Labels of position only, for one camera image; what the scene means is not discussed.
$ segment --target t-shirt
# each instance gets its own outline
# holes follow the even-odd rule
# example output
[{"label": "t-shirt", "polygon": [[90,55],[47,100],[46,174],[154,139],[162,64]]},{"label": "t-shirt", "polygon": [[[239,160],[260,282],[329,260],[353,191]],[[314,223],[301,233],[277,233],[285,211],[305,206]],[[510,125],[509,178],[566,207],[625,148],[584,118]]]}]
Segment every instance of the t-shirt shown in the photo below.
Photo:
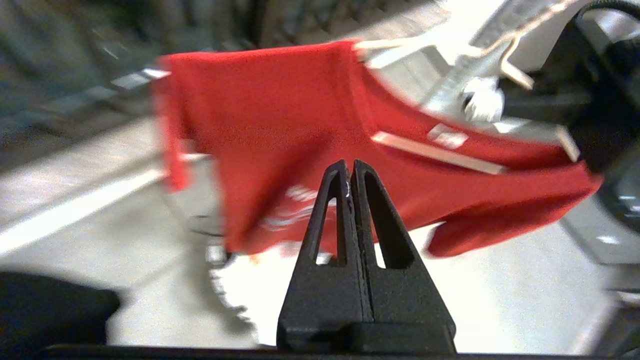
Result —
[{"label": "t-shirt", "polygon": [[[188,185],[181,139],[217,160],[225,244],[254,254],[301,241],[324,170],[360,159],[377,171],[407,229],[437,222],[428,250],[454,256],[560,219],[601,183],[563,148],[483,134],[398,99],[353,42],[162,58],[154,87],[170,189]],[[435,141],[438,127],[456,148]],[[380,145],[378,131],[504,165],[491,175]],[[336,252],[335,205],[321,247]]]}]

